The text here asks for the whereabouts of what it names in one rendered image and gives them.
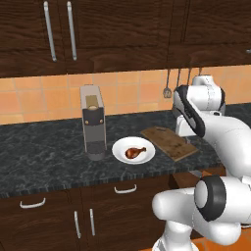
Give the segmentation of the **wooden cutting board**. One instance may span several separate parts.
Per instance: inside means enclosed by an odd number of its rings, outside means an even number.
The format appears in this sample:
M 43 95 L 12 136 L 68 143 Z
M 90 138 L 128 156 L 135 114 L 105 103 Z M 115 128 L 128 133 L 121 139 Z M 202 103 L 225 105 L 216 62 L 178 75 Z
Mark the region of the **wooden cutting board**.
M 141 134 L 175 162 L 195 154 L 198 151 L 195 146 L 187 143 L 167 127 L 148 127 L 141 131 Z

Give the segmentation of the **dark wood base cupboard door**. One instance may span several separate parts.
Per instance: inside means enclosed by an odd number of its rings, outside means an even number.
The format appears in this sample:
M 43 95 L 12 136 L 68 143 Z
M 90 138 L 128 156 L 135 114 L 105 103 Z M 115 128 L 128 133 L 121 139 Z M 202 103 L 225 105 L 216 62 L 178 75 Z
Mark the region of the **dark wood base cupboard door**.
M 0 251 L 80 251 L 74 212 L 24 210 L 0 220 Z
M 95 236 L 92 236 L 89 209 L 86 227 L 89 251 L 140 251 L 152 248 L 162 235 L 165 222 L 158 220 L 151 208 L 120 208 L 93 211 Z

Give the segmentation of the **grey coffee machine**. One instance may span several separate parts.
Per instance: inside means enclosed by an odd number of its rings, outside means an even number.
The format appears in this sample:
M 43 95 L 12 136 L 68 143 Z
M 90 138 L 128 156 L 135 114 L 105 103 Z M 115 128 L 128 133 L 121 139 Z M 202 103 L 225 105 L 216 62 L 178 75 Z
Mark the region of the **grey coffee machine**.
M 105 158 L 107 150 L 105 109 L 100 88 L 88 84 L 80 88 L 84 149 L 92 161 Z

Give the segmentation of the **open wooden drawer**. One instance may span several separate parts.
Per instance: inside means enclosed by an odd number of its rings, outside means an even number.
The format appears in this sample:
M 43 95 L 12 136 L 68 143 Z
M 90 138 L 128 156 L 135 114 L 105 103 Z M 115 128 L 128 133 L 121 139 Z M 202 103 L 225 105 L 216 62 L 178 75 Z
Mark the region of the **open wooden drawer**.
M 226 168 L 223 165 L 207 169 L 197 170 L 202 172 L 202 176 L 225 176 Z M 170 175 L 169 186 L 171 189 L 194 187 L 201 177 L 194 176 L 190 172 L 175 173 Z

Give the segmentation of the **brown chicken drumstick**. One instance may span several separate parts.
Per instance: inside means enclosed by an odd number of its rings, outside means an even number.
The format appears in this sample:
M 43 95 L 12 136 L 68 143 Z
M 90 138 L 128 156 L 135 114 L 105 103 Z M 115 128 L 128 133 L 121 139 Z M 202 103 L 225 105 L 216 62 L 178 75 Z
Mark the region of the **brown chicken drumstick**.
M 131 148 L 128 148 L 128 149 L 125 151 L 125 156 L 126 156 L 128 159 L 134 159 L 134 158 L 136 158 L 141 152 L 145 152 L 145 151 L 146 151 L 146 148 L 145 148 L 145 147 L 142 147 L 142 148 L 131 147 Z

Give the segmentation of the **white plate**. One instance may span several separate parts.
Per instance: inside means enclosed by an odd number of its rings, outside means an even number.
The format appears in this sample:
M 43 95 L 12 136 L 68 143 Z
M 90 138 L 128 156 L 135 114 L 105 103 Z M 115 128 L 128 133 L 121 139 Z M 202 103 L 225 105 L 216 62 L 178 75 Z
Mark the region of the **white plate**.
M 137 156 L 128 158 L 126 151 L 128 149 L 135 150 Z M 142 137 L 128 136 L 117 140 L 112 147 L 113 155 L 121 162 L 139 165 L 150 161 L 155 156 L 154 145 Z

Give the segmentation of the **dark wood wall cupboard door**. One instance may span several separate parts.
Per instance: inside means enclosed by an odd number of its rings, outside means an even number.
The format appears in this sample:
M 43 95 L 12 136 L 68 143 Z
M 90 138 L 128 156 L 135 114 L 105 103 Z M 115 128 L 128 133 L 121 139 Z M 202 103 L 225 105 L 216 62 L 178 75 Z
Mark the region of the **dark wood wall cupboard door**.
M 43 2 L 49 4 L 57 62 L 52 61 Z M 0 77 L 63 75 L 57 0 L 0 0 Z
M 251 65 L 251 0 L 175 0 L 169 68 Z
M 76 61 L 67 2 L 72 2 Z M 174 0 L 58 0 L 67 72 L 161 70 L 167 65 Z

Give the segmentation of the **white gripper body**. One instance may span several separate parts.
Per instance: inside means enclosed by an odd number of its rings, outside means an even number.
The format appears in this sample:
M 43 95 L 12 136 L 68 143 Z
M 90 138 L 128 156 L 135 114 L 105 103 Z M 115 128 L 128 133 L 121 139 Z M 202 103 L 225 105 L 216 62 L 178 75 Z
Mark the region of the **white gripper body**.
M 176 118 L 176 134 L 180 137 L 195 135 L 195 132 L 191 129 L 183 115 Z

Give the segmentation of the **dark wood drawer front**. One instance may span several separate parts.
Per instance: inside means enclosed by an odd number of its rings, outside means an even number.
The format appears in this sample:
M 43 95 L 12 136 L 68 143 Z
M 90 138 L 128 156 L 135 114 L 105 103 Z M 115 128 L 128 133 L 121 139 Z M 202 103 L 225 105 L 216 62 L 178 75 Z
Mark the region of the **dark wood drawer front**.
M 24 204 L 35 204 L 41 202 L 44 197 L 46 198 L 46 202 L 42 207 L 34 209 L 22 209 L 20 207 L 21 201 L 23 201 Z M 71 208 L 72 205 L 79 203 L 80 193 L 77 188 L 14 196 L 0 199 L 0 217 L 10 217 L 21 213 L 53 212 Z
M 81 190 L 82 199 L 88 209 L 93 211 L 108 211 L 115 208 L 151 208 L 152 199 L 155 194 L 170 190 L 170 175 L 154 176 L 142 179 L 124 180 L 86 186 Z M 119 190 L 133 188 L 137 185 L 135 192 L 129 194 L 117 194 L 114 187 Z

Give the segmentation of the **hanging grey slotted spatula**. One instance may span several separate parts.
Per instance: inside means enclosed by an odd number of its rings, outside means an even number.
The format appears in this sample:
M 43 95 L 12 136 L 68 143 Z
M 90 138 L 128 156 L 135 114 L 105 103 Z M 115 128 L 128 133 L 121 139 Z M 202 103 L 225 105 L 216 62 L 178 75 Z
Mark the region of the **hanging grey slotted spatula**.
M 171 70 L 168 70 L 167 80 L 170 80 L 170 74 L 171 74 Z M 163 90 L 163 96 L 165 98 L 171 98 L 172 97 L 172 90 L 169 88 L 169 84 L 168 83 L 166 83 L 166 87 Z

